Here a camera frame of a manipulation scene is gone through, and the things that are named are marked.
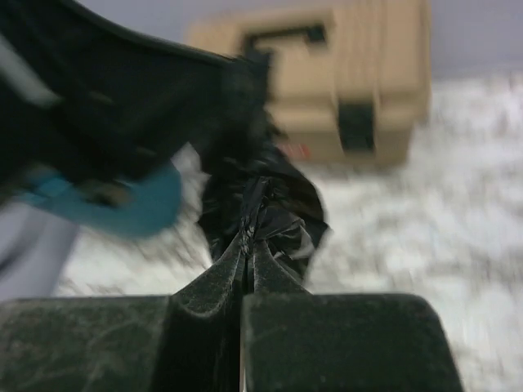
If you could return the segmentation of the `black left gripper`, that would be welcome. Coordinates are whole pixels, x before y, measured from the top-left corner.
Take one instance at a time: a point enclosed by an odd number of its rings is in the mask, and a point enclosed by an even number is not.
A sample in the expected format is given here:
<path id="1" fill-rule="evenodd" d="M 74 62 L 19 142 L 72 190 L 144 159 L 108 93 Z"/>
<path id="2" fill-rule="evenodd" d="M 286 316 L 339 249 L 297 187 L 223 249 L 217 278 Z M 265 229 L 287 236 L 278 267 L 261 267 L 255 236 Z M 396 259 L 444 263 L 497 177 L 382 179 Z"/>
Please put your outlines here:
<path id="1" fill-rule="evenodd" d="M 245 60 L 132 32 L 74 1 L 1 4 L 1 189 L 56 172 L 140 183 L 185 145 L 210 172 L 245 151 Z"/>

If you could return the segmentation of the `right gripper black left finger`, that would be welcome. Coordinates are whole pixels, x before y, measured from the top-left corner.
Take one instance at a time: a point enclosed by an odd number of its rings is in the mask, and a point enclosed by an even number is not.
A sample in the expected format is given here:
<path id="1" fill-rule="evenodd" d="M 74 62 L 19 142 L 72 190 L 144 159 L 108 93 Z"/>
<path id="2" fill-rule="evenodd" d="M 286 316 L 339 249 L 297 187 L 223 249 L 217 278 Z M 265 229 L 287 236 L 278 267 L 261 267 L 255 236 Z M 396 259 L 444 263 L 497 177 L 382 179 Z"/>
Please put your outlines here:
<path id="1" fill-rule="evenodd" d="M 1 307 L 4 391 L 241 391 L 245 251 L 236 236 L 172 295 Z"/>

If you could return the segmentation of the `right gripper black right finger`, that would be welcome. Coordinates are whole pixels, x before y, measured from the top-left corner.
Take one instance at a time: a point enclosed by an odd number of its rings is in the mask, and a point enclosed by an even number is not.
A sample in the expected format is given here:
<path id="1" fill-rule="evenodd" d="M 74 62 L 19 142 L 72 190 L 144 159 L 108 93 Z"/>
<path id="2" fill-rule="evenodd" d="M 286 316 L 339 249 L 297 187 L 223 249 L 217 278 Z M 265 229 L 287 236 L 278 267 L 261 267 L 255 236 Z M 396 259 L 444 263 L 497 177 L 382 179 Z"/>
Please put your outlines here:
<path id="1" fill-rule="evenodd" d="M 314 295 L 265 244 L 244 298 L 245 382 L 250 391 L 460 391 L 440 317 L 406 293 Z"/>

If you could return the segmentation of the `black plastic trash bag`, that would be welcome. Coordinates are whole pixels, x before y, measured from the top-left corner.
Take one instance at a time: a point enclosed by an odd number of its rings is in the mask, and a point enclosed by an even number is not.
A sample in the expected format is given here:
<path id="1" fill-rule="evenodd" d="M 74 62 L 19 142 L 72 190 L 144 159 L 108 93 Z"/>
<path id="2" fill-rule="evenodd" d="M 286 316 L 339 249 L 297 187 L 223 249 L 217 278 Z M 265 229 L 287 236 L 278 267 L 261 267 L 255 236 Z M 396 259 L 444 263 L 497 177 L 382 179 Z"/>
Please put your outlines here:
<path id="1" fill-rule="evenodd" d="M 302 285 L 328 225 L 316 187 L 276 146 L 279 130 L 265 108 L 270 61 L 250 49 L 226 76 L 231 122 L 203 164 L 210 177 L 199 226 L 213 261 L 231 244 L 239 249 L 250 283 L 255 262 L 268 256 Z"/>

